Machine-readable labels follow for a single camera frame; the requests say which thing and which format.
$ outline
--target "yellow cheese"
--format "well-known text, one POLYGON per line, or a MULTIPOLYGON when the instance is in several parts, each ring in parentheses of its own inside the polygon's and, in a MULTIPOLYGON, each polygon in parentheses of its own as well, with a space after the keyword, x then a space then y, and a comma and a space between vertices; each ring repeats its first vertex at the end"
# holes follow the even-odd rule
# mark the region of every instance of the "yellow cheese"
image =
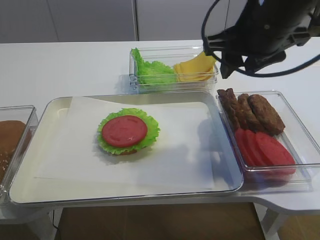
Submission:
POLYGON ((195 58, 184 61, 173 66, 177 74, 178 82, 197 82, 209 79, 211 76, 199 75, 196 73, 213 73, 213 65, 216 60, 212 56, 206 56, 202 51, 195 58))

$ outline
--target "black cable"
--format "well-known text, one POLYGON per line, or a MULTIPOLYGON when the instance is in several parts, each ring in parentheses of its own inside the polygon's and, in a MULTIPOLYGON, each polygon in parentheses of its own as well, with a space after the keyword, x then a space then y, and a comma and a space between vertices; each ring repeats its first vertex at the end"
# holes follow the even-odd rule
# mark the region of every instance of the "black cable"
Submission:
POLYGON ((62 240, 60 228, 55 225, 55 210, 52 210, 52 226, 56 229, 56 232, 59 235, 59 239, 62 240))
MULTIPOLYGON (((207 11, 204 20, 202 22, 202 26, 201 26, 201 38, 203 40, 203 44, 206 46, 207 49, 210 49, 209 47, 209 43, 208 40, 206 38, 205 35, 205 29, 206 29, 206 25, 208 22, 208 18, 212 12, 212 10, 215 8, 215 6, 218 4, 220 0, 215 0, 215 2, 211 5, 211 7, 209 8, 209 10, 207 11)), ((318 54, 317 56, 313 57, 312 59, 302 63, 299 66, 296 66, 294 68, 285 70, 285 71, 278 71, 278 72, 273 72, 273 73, 253 73, 253 72, 247 72, 244 71, 240 68, 238 68, 237 66, 234 66, 228 62, 226 62, 225 60, 219 58, 213 51, 212 51, 212 56, 220 63, 227 65, 230 68, 233 68, 236 72, 250 76, 250 77, 256 77, 256 78, 274 78, 274 77, 280 77, 280 76, 285 76, 285 75, 289 75, 289 74, 293 74, 295 72, 298 72, 302 69, 305 69, 307 67, 309 67, 310 65, 314 64, 315 62, 320 60, 320 54, 318 54)))

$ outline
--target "sliced tomato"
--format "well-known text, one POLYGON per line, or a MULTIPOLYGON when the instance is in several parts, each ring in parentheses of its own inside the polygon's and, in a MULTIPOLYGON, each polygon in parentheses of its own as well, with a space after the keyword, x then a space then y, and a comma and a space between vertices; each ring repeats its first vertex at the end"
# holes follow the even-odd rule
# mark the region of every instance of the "sliced tomato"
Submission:
POLYGON ((251 156, 248 154, 246 145, 245 145, 245 130, 239 128, 238 130, 236 130, 235 132, 235 141, 236 144, 238 145, 241 155, 245 161, 245 163, 250 166, 253 167, 255 166, 255 162, 252 160, 251 156))
POLYGON ((255 165, 259 167, 271 165, 271 162, 267 161, 268 159, 259 151, 256 134, 248 129, 245 130, 244 133, 247 152, 250 155, 251 159, 255 162, 255 165))
POLYGON ((108 121, 102 128, 102 137, 110 145, 118 148, 133 146, 147 135, 148 127, 137 116, 119 116, 108 121))
MULTIPOLYGON (((263 133, 258 132, 255 135, 257 146, 265 158, 271 162, 272 165, 295 165, 295 160, 288 152, 288 150, 276 139, 263 133)), ((293 174, 296 170, 292 169, 279 169, 276 170, 282 174, 293 174)))

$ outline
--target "cabinet door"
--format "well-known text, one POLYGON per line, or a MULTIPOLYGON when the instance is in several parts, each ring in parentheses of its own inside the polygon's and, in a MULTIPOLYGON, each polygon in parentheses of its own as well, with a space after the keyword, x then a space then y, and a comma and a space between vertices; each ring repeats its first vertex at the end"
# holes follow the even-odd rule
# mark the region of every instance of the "cabinet door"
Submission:
POLYGON ((136 40, 133 0, 48 0, 60 42, 136 40))
POLYGON ((58 40, 46 0, 1 0, 0 43, 58 40))
MULTIPOLYGON (((201 39, 201 25, 213 2, 214 0, 136 0, 139 40, 201 39)), ((247 0, 221 0, 210 15, 206 31, 212 35, 234 25, 246 2, 247 0)))

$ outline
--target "white table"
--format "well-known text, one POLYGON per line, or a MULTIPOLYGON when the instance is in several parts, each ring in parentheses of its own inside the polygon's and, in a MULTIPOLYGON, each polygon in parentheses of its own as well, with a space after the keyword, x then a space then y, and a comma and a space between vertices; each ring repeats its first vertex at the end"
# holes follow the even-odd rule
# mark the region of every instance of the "white table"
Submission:
MULTIPOLYGON (((54 98, 127 94, 130 93, 128 73, 131 48, 201 44, 199 40, 0 44, 0 105, 35 105, 40 117, 46 104, 54 98)), ((269 66, 262 72, 292 68, 318 54, 319 45, 320 38, 314 38, 304 47, 292 47, 287 51, 285 62, 269 66)), ((319 73, 320 63, 298 73, 277 78, 252 78, 235 72, 229 79, 221 79, 219 76, 215 89, 232 87, 238 92, 282 92, 315 140, 320 143, 320 108, 317 105, 320 102, 319 73)), ((264 219, 261 219, 262 228, 266 238, 276 239, 275 233, 287 215, 320 214, 320 179, 315 179, 313 186, 313 192, 237 192, 224 197, 128 201, 109 205, 254 202, 268 208, 264 219)), ((261 210, 258 205, 256 208, 259 217, 262 217, 261 213, 266 209, 261 210)), ((49 211, 14 209, 11 205, 0 208, 0 223, 32 221, 37 214, 49 211)))

